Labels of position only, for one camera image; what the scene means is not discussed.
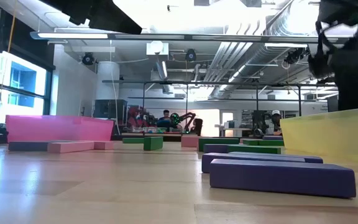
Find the cap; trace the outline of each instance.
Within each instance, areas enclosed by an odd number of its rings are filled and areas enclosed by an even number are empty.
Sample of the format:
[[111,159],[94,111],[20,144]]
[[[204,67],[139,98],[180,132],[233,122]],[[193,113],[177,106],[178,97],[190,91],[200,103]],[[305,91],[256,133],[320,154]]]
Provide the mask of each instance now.
[[279,110],[273,110],[272,115],[275,115],[275,114],[281,115]]

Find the pink foam block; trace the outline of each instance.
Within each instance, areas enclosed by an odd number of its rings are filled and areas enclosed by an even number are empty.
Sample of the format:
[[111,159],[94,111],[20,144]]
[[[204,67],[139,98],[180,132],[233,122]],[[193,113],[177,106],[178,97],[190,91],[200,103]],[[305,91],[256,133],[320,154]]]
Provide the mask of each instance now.
[[181,146],[182,147],[198,147],[199,136],[182,136]]
[[11,141],[110,141],[113,121],[83,116],[6,116]]
[[49,153],[66,153],[66,152],[80,152],[92,150],[94,142],[79,141],[79,142],[53,142],[48,144]]
[[114,143],[112,141],[95,141],[94,149],[108,150],[113,149]]

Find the white column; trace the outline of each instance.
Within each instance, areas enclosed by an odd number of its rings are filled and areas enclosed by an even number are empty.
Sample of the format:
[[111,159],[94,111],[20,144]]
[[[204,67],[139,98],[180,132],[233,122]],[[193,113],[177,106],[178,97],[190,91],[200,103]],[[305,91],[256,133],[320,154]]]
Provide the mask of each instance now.
[[[99,62],[98,82],[96,84],[96,100],[113,100],[114,89],[111,83],[103,83],[103,80],[119,80],[119,64],[115,62]],[[116,97],[119,98],[119,84],[114,84]]]

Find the exposed ceiling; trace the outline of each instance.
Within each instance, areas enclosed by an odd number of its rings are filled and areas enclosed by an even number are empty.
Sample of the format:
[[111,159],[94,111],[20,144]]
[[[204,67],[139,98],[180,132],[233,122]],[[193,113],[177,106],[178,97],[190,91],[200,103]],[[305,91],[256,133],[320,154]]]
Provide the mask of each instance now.
[[[175,33],[175,34],[227,34],[230,27],[235,27],[239,22],[242,24],[254,24],[255,21],[269,21],[284,7],[290,0],[268,0],[262,8],[247,8],[240,0],[220,0],[216,3],[201,7],[194,6],[194,0],[114,0],[128,16],[135,20],[144,28],[145,33]],[[295,0],[301,2],[304,8],[296,8],[291,12],[290,24],[310,30],[308,35],[313,35],[313,27],[316,12],[312,13],[306,0]],[[0,6],[9,13],[15,9],[15,0],[0,0]],[[103,32],[101,30],[91,30],[87,25],[76,26],[70,23],[69,17],[60,11],[38,1],[38,0],[18,0],[16,6],[16,16],[34,30],[41,32]],[[343,34],[339,28],[333,31],[335,35]],[[65,44],[65,50],[75,59],[80,60],[84,55],[78,49],[89,47],[104,49],[104,52],[96,52],[94,56],[98,61],[110,60],[110,46],[114,47],[111,54],[112,60],[121,63],[121,76],[126,80],[149,80],[150,71],[155,63],[146,60],[146,43],[148,41],[112,41],[109,40],[70,40]],[[167,62],[168,69],[194,68],[197,63],[210,65],[215,58],[221,42],[168,42],[171,55],[173,57]],[[197,63],[185,63],[185,52],[188,49],[195,49],[197,53]],[[261,82],[301,82],[306,80],[310,73],[305,62],[300,61],[292,65],[289,69],[282,67],[282,60],[287,55],[289,48],[277,48],[273,57],[275,60],[266,61],[262,64],[273,64],[276,67],[256,66],[252,71],[263,71],[260,76]],[[247,51],[238,62],[232,66],[231,71],[227,72],[221,81],[228,80],[233,73],[247,61]],[[169,76],[177,76],[178,72],[170,72]]]

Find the wooden floor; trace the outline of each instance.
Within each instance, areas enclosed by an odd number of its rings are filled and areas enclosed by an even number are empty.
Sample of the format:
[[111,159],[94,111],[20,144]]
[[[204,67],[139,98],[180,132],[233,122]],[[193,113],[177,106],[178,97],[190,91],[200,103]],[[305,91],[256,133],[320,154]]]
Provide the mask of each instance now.
[[356,171],[357,198],[211,189],[179,142],[60,155],[0,146],[0,223],[358,224],[358,162],[325,159]]

